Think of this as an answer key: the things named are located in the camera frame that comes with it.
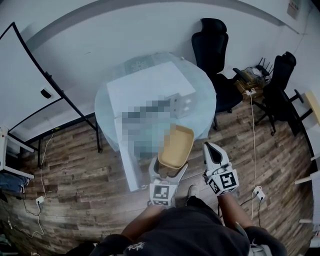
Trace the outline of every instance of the mesh office chair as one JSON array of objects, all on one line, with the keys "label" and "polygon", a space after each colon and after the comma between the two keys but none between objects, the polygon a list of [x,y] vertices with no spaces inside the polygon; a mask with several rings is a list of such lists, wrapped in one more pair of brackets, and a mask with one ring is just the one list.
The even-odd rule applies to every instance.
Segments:
[{"label": "mesh office chair", "polygon": [[255,125],[259,125],[260,121],[268,116],[273,128],[273,132],[271,132],[272,136],[276,132],[276,120],[287,121],[294,134],[299,132],[297,126],[294,125],[295,122],[293,119],[296,118],[296,114],[292,112],[293,106],[291,106],[291,102],[297,98],[303,102],[303,99],[297,90],[295,90],[296,96],[291,99],[289,99],[284,92],[296,64],[297,61],[295,56],[288,51],[282,56],[277,56],[274,61],[271,82],[263,88],[264,99],[262,104],[257,103],[256,101],[252,102],[265,112],[264,115],[255,122]]},{"label": "mesh office chair", "polygon": [[[216,113],[228,111],[243,100],[234,83],[243,79],[246,83],[247,77],[237,68],[236,75],[227,79],[219,73],[225,67],[225,55],[229,36],[226,25],[219,19],[202,18],[202,30],[192,36],[191,42],[197,66],[202,69],[212,81],[216,92]],[[217,130],[217,119],[214,116],[214,129]]]}]

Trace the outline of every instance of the black stand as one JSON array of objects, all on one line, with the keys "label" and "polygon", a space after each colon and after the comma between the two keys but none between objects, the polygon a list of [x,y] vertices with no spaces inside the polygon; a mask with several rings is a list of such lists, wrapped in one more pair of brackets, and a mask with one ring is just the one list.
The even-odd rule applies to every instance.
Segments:
[{"label": "black stand", "polygon": [[[95,119],[95,126],[88,120],[88,116],[84,116],[84,114],[81,113],[81,111],[73,104],[73,102],[65,95],[64,91],[61,90],[59,88],[59,86],[56,84],[56,82],[52,79],[52,76],[48,74],[48,72],[45,73],[46,79],[50,82],[51,86],[53,87],[53,89],[59,94],[59,96],[61,97],[60,99],[52,102],[51,104],[43,107],[42,109],[38,110],[37,112],[31,114],[30,116],[28,116],[27,118],[25,118],[24,120],[22,120],[20,123],[18,123],[17,125],[15,125],[13,128],[10,129],[10,131],[12,129],[14,129],[15,127],[17,127],[18,125],[20,125],[21,123],[23,123],[25,120],[27,120],[28,118],[32,117],[33,115],[35,115],[36,113],[40,112],[41,110],[45,109],[46,107],[60,101],[60,100],[65,100],[80,116],[80,118],[71,121],[67,124],[61,125],[59,127],[55,127],[33,139],[28,140],[27,142],[22,141],[21,139],[17,138],[16,136],[12,135],[11,133],[8,132],[8,135],[11,136],[12,138],[16,139],[17,141],[19,141],[20,143],[32,148],[33,150],[38,152],[38,167],[41,168],[41,163],[40,163],[40,155],[41,155],[41,140],[48,135],[54,134],[55,132],[61,131],[62,129],[68,128],[70,126],[73,126],[75,124],[78,124],[82,121],[86,121],[88,125],[90,125],[92,127],[92,129],[95,130],[95,135],[96,135],[96,145],[97,145],[97,149],[98,149],[98,153],[102,152],[102,148],[100,147],[100,140],[99,140],[99,126],[98,126],[98,122],[97,119]],[[32,142],[38,141],[38,148],[31,146],[30,144]]]},{"label": "black stand", "polygon": [[[24,120],[22,120],[21,122],[19,122],[18,124],[16,124],[13,128],[11,128],[8,132],[8,135],[11,136],[12,138],[16,139],[18,142],[22,143],[23,145],[30,147],[31,149],[33,149],[34,151],[38,152],[38,167],[41,168],[41,164],[40,164],[40,155],[41,155],[41,139],[44,138],[47,135],[53,134],[57,131],[60,131],[61,129],[70,127],[72,125],[75,125],[79,122],[82,121],[86,121],[88,125],[90,125],[92,127],[92,129],[95,130],[95,134],[96,134],[96,143],[97,143],[97,149],[98,149],[98,153],[102,152],[102,149],[100,147],[100,142],[99,142],[99,126],[97,123],[97,119],[95,120],[95,126],[88,120],[87,116],[84,116],[84,114],[82,114],[80,112],[80,110],[72,103],[72,101],[65,95],[64,91],[61,90],[59,88],[59,86],[55,83],[55,81],[52,79],[51,75],[49,75],[47,72],[44,72],[42,70],[42,68],[39,66],[39,64],[37,63],[36,59],[33,57],[33,55],[31,54],[30,50],[28,49],[26,43],[24,42],[23,38],[21,37],[18,28],[16,26],[16,24],[14,22],[12,22],[10,24],[10,26],[4,31],[4,33],[0,36],[0,39],[5,35],[5,33],[11,28],[13,27],[16,36],[18,37],[21,45],[23,46],[25,52],[29,55],[30,59],[33,61],[34,65],[39,69],[39,71],[41,72],[41,74],[46,78],[46,80],[50,83],[50,85],[52,86],[52,88],[59,94],[60,98],[51,102],[50,104],[48,104],[47,106],[44,106],[43,108],[39,109],[38,111],[34,112],[33,114],[29,115],[27,118],[25,118]],[[80,118],[78,118],[77,120],[71,121],[67,124],[61,125],[59,127],[53,128],[50,131],[47,131],[33,139],[28,140],[27,142],[22,141],[21,139],[17,138],[16,136],[12,135],[10,133],[10,131],[12,131],[15,127],[17,127],[18,125],[20,125],[21,123],[23,123],[25,120],[27,120],[28,118],[32,117],[33,115],[35,115],[36,113],[40,112],[41,110],[47,108],[48,106],[61,101],[61,100],[65,100],[79,115]],[[35,148],[34,146],[31,146],[30,143],[35,142],[38,140],[38,148]]]}]

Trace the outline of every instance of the electrical outlet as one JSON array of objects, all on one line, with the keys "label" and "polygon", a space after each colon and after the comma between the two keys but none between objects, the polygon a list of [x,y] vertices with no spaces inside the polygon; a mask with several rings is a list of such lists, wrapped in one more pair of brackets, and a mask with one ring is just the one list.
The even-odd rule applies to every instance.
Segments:
[{"label": "electrical outlet", "polygon": [[259,198],[260,201],[264,200],[266,198],[266,195],[264,194],[264,192],[262,191],[262,187],[257,186],[253,193]]},{"label": "electrical outlet", "polygon": [[45,201],[45,198],[43,196],[40,196],[35,200],[36,206],[38,206],[39,210],[40,210],[40,206],[39,205],[42,204],[44,201]]}]

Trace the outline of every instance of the clothes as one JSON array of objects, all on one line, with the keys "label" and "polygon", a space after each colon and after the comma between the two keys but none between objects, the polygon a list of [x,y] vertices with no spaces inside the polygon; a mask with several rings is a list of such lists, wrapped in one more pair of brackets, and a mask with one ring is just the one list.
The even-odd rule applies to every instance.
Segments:
[{"label": "clothes", "polygon": [[22,185],[27,183],[28,178],[24,176],[14,175],[4,171],[0,172],[0,188],[3,190],[20,193],[22,191]]},{"label": "clothes", "polygon": [[55,256],[62,256],[62,255],[67,255],[67,256],[88,256],[90,253],[93,251],[95,248],[95,245],[93,242],[84,242],[80,244],[78,247],[68,251],[66,254],[57,254]]},{"label": "clothes", "polygon": [[219,216],[201,199],[192,196],[187,206],[164,210],[156,227],[134,244],[112,234],[90,256],[248,256],[250,243],[268,245],[273,256],[286,256],[285,247],[259,227],[245,229],[247,237],[225,227]]}]

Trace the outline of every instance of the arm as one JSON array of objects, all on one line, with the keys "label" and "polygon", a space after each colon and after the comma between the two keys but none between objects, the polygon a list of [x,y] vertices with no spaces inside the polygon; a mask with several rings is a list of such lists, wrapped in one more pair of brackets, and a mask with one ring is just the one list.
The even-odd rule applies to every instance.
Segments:
[{"label": "arm", "polygon": [[236,202],[231,193],[219,195],[218,201],[226,227],[234,230],[236,228],[236,222],[244,229],[254,226],[248,214]]},{"label": "arm", "polygon": [[94,248],[90,256],[122,255],[126,247],[132,244],[132,241],[154,227],[164,209],[166,209],[164,206],[149,205],[125,227],[121,234],[108,235]]},{"label": "arm", "polygon": [[152,230],[165,206],[149,205],[138,217],[129,223],[121,235],[135,241],[143,233]]},{"label": "arm", "polygon": [[218,196],[219,205],[226,227],[235,230],[236,222],[244,229],[250,242],[257,245],[267,245],[273,256],[287,256],[287,250],[282,243],[270,235],[264,228],[255,227],[248,214],[236,202],[231,193]]}]

